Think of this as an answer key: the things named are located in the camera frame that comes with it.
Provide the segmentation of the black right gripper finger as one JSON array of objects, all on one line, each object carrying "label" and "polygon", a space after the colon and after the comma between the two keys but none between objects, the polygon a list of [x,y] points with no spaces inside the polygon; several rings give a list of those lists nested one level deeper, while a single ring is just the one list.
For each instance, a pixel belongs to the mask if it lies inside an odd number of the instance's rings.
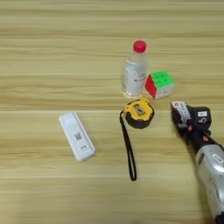
[{"label": "black right gripper finger", "polygon": [[184,102],[171,103],[171,119],[177,132],[183,137],[187,130],[186,122],[189,119],[189,112]]},{"label": "black right gripper finger", "polygon": [[199,125],[200,124],[200,118],[198,116],[198,113],[201,111],[201,107],[192,107],[187,105],[188,112],[190,114],[190,118],[187,120],[188,125]]}]

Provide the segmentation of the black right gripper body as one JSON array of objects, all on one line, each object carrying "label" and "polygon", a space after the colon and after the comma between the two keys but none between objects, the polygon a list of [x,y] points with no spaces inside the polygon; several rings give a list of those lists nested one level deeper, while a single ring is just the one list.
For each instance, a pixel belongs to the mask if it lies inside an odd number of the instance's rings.
[{"label": "black right gripper body", "polygon": [[211,137],[211,131],[206,125],[189,125],[184,132],[184,140],[194,152],[198,152],[203,146],[218,145],[224,151],[221,144]]}]

